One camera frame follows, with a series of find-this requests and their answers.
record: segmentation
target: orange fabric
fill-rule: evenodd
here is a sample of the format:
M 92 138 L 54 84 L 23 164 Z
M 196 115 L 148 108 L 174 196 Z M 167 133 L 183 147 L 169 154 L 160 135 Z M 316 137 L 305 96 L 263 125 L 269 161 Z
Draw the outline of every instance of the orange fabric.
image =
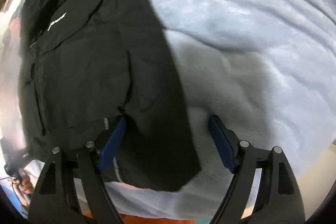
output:
M 132 185 L 129 185 L 129 184 L 126 184 L 126 183 L 123 183 L 123 182 L 113 181 L 112 183 L 117 185 L 118 187 L 123 187 L 123 188 L 129 189 L 129 190 L 138 190 L 138 191 L 146 190 L 146 188 L 145 189 L 137 188 L 135 186 L 132 186 Z
M 85 216 L 92 218 L 92 213 L 88 212 Z M 167 218 L 142 218 L 139 216 L 128 216 L 120 214 L 125 224 L 195 224 L 195 220 L 174 220 Z

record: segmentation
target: metal screw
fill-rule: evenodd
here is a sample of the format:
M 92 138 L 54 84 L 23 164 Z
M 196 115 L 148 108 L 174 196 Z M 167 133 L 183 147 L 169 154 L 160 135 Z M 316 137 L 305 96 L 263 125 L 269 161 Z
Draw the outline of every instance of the metal screw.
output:
M 282 153 L 282 149 L 278 146 L 274 147 L 274 152 L 275 153 L 278 153 L 278 154 L 281 154 Z
M 241 146 L 241 147 L 245 147 L 245 148 L 246 148 L 246 147 L 249 147 L 249 145 L 250 145 L 250 144 L 249 144 L 248 141 L 241 141 L 241 142 L 240 142 L 240 146 Z
M 61 151 L 61 149 L 58 146 L 56 146 L 52 149 L 53 154 L 57 154 L 60 151 Z
M 85 147 L 87 148 L 92 148 L 95 146 L 95 142 L 94 141 L 88 141 L 86 144 L 85 144 Z

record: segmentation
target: logo on jacket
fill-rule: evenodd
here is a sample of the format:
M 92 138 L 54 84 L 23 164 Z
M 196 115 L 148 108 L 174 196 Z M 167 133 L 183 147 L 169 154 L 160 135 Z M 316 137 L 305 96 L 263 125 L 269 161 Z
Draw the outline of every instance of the logo on jacket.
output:
M 57 20 L 51 22 L 50 25 L 49 25 L 49 28 L 48 28 L 48 32 L 49 32 L 51 26 L 54 25 L 55 23 L 59 22 L 59 21 L 60 21 L 66 14 L 67 14 L 67 13 L 64 13 L 59 19 L 57 19 Z

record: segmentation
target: finger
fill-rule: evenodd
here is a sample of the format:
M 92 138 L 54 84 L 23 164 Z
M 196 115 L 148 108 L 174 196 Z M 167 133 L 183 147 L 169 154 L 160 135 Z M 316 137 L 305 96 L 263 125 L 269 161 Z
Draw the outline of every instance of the finger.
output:
M 22 182 L 21 182 L 22 185 L 26 185 L 29 182 L 30 182 L 30 177 L 28 177 L 28 176 L 23 176 L 22 177 Z
M 12 183 L 15 184 L 15 185 L 19 185 L 20 184 L 20 180 L 19 179 L 13 179 L 12 180 Z
M 26 191 L 26 190 L 28 190 L 29 188 L 32 188 L 32 187 L 33 187 L 33 185 L 31 183 L 27 183 L 26 185 L 22 186 L 22 190 Z
M 34 193 L 34 188 L 33 187 L 25 190 L 25 194 L 33 194 L 33 193 Z

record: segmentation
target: fleece blanket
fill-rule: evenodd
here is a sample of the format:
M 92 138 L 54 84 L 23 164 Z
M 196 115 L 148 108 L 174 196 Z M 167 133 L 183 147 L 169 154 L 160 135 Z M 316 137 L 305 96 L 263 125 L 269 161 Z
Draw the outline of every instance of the fleece blanket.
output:
M 202 171 L 176 193 L 106 183 L 118 211 L 212 217 L 231 181 L 210 114 L 255 147 L 283 148 L 300 177 L 335 137 L 335 0 L 151 0 L 184 88 Z M 35 162 L 38 173 L 43 163 Z M 256 173 L 248 206 L 256 198 Z M 79 198 L 85 200 L 80 181 Z

